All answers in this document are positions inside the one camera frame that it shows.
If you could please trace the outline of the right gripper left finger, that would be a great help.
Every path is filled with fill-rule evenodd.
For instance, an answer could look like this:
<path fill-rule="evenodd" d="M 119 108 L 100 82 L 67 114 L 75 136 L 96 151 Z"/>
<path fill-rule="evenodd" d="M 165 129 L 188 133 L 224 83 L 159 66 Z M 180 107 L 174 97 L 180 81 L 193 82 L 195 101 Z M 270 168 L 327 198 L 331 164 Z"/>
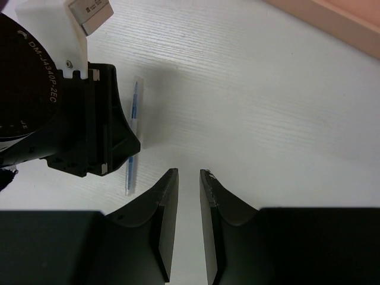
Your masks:
<path fill-rule="evenodd" d="M 2 284 L 165 284 L 179 174 L 169 169 L 120 209 L 1 212 Z"/>

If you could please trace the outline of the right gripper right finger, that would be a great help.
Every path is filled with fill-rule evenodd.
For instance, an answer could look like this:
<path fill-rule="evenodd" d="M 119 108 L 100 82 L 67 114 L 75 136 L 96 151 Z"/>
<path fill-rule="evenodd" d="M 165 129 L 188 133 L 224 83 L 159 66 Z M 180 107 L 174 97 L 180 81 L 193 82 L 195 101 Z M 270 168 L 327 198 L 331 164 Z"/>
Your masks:
<path fill-rule="evenodd" d="M 264 207 L 199 174 L 209 284 L 378 284 L 379 209 Z"/>

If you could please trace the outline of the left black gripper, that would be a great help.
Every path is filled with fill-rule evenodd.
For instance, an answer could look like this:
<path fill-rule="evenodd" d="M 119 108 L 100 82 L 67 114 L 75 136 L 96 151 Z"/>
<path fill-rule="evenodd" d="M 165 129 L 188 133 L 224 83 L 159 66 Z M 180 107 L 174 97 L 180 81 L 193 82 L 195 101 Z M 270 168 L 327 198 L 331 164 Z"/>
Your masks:
<path fill-rule="evenodd" d="M 1 15 L 2 169 L 43 159 L 75 176 L 104 176 L 140 152 L 132 136 L 115 66 L 64 78 L 36 38 Z"/>

